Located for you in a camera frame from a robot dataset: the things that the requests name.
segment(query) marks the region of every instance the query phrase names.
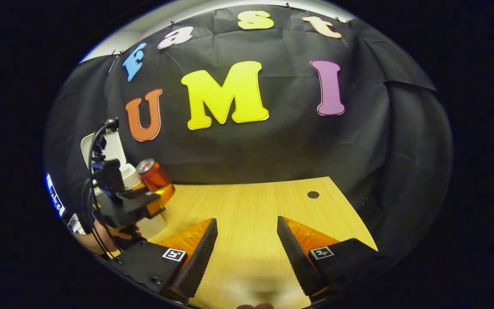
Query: table surface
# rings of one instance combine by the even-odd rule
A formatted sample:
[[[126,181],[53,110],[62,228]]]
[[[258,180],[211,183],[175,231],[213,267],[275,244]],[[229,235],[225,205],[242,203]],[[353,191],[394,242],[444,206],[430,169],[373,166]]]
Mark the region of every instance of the table surface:
[[[277,234],[282,215],[340,241],[357,238],[377,250],[371,234],[329,177],[231,185],[175,185],[161,213],[167,227],[157,243],[196,223],[217,219],[218,237],[203,280],[189,304],[204,309],[272,303],[310,305]],[[319,197],[310,198],[315,191]]]

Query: orange can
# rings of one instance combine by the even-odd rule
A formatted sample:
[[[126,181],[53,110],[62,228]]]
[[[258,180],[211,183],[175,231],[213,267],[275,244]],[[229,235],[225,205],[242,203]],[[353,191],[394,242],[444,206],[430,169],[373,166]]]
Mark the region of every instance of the orange can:
[[[151,192],[156,192],[171,183],[165,172],[153,159],[146,159],[139,163],[137,165],[137,173],[141,182]]]

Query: white container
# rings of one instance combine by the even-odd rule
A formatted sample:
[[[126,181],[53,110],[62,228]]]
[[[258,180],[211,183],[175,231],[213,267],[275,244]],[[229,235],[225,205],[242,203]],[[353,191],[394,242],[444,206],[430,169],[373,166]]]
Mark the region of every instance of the white container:
[[[94,133],[85,136],[81,140],[81,153],[83,154],[83,159],[85,161],[85,166],[88,167],[89,160],[89,150],[90,144],[93,141]],[[125,184],[125,189],[133,188],[141,181],[139,179],[139,174],[136,171],[136,168],[131,164],[128,164],[125,159],[125,152],[123,151],[123,146],[121,145],[121,139],[119,138],[119,133],[108,133],[104,135],[106,139],[106,147],[102,150],[102,154],[106,156],[104,160],[113,160],[119,159],[119,171],[121,172],[121,177],[123,178],[123,184]],[[104,192],[100,191],[100,189],[94,189],[94,195],[99,196],[100,194],[104,194]],[[142,233],[142,237],[146,239],[150,239],[157,233],[161,232],[165,227],[167,227],[167,223],[161,217],[161,215],[156,215],[152,219],[141,219],[137,222],[137,226],[140,228],[140,232]]]

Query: black cloth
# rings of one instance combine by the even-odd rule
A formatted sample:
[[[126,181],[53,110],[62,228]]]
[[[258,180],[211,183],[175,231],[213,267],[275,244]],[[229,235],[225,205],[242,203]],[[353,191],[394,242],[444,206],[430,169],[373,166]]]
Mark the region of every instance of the black cloth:
[[[244,30],[237,15],[263,10],[270,29]],[[305,16],[333,24],[341,39],[318,33]],[[158,49],[173,30],[192,38]],[[127,82],[124,60],[142,42],[142,68]],[[310,61],[337,63],[345,112],[322,117],[320,82]],[[259,90],[269,119],[190,130],[190,102],[181,78],[206,70],[223,84],[241,61],[258,61]],[[161,129],[139,142],[125,104],[141,98],[141,125],[150,123],[146,93],[160,88]],[[230,114],[235,109],[232,103]],[[369,228],[379,251],[399,260],[417,245],[445,197],[452,162],[451,131],[437,90],[396,43],[353,19],[347,23],[281,6],[217,9],[145,37],[124,55],[85,61],[71,73],[47,122],[45,166],[65,207],[78,209],[88,170],[81,139],[108,117],[120,119],[127,162],[153,158],[177,184],[280,182],[329,176]]]

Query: yellow letter m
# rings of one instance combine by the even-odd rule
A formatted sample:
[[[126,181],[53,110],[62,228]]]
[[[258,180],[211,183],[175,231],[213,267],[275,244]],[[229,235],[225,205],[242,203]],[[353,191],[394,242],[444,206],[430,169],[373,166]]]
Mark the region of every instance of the yellow letter m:
[[[218,123],[224,124],[234,98],[233,121],[242,123],[268,119],[268,110],[262,106],[260,98],[258,78],[260,69],[262,65],[256,61],[236,63],[228,72],[222,87],[205,70],[184,76],[181,82],[188,86],[192,114],[188,128],[197,130],[210,127],[211,118],[205,115],[203,104],[207,105]]]

